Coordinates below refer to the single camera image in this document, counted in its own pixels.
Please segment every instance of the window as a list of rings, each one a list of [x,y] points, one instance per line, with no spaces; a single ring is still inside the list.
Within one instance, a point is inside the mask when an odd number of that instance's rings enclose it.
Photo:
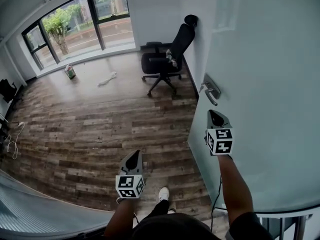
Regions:
[[[127,0],[71,0],[22,35],[40,70],[83,53],[135,42]]]

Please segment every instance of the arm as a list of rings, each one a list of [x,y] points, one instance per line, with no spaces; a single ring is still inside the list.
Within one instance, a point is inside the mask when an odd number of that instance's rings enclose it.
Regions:
[[[223,182],[223,197],[229,216],[229,225],[242,214],[253,212],[250,190],[228,155],[217,156]]]
[[[124,199],[105,228],[104,236],[115,239],[126,239],[132,233],[134,223],[134,201]]]

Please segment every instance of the black and white marker cube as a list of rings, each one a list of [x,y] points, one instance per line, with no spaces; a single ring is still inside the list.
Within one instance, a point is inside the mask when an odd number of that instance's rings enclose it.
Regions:
[[[206,144],[211,155],[230,155],[234,147],[234,130],[232,128],[207,129]]]
[[[139,198],[144,186],[142,175],[115,176],[115,189],[122,198]]]

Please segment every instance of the window sill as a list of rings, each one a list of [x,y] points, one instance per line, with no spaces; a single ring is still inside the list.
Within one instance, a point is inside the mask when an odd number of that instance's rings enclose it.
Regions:
[[[123,53],[129,53],[129,52],[135,52],[138,51],[140,48],[136,48],[135,43],[128,43],[123,44],[119,46],[114,46],[110,48],[106,48],[104,50],[95,50],[87,53],[80,54],[78,56],[68,58],[66,60],[60,61],[58,64],[51,65],[48,67],[45,67],[43,70],[40,71],[39,74],[37,74],[37,78],[43,77],[51,72],[64,69],[66,65],[68,64],[79,64],[82,62],[87,62],[95,59],[100,59],[103,57],[123,54]]]

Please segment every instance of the white object on floor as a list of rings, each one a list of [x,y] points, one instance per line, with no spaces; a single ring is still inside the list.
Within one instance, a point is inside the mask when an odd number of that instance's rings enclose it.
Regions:
[[[167,187],[161,188],[159,192],[159,202],[161,202],[162,200],[169,201],[169,189]]]
[[[25,122],[20,122],[19,125],[18,125],[18,127],[20,127],[20,126],[22,126],[22,125],[23,125],[23,127],[22,127],[21,131],[18,133],[18,135],[16,136],[15,141],[11,141],[11,135],[9,135],[9,136],[4,140],[4,141],[6,141],[6,140],[10,137],[10,138],[9,138],[9,144],[8,144],[8,146],[6,147],[6,151],[7,151],[7,152],[10,151],[10,149],[9,149],[10,144],[11,144],[11,143],[14,143],[15,149],[14,149],[14,153],[13,153],[13,155],[12,155],[12,159],[13,159],[13,160],[16,160],[17,157],[18,157],[17,140],[18,140],[19,134],[20,134],[20,133],[22,132],[22,130],[25,128]]]
[[[102,81],[102,82],[100,82],[100,83],[98,83],[98,87],[100,87],[100,86],[104,86],[105,84],[107,84],[111,79],[114,79],[115,77],[117,77],[117,72],[115,72],[115,71],[113,71],[113,72],[111,72],[111,76],[110,76],[110,78],[108,78],[108,79],[106,79],[106,80],[104,80],[104,81]]]

